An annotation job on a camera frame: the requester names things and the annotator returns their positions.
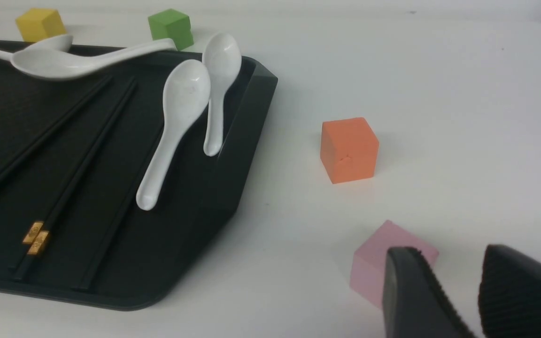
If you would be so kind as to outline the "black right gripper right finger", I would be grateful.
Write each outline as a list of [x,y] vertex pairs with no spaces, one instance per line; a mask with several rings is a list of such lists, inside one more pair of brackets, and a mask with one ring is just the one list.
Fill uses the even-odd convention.
[[478,305],[487,338],[541,338],[541,263],[509,246],[488,245]]

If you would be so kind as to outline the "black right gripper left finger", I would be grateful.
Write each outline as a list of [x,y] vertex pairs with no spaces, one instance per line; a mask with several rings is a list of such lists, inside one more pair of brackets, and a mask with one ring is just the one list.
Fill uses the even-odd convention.
[[387,338],[474,338],[422,253],[391,247],[382,296]]

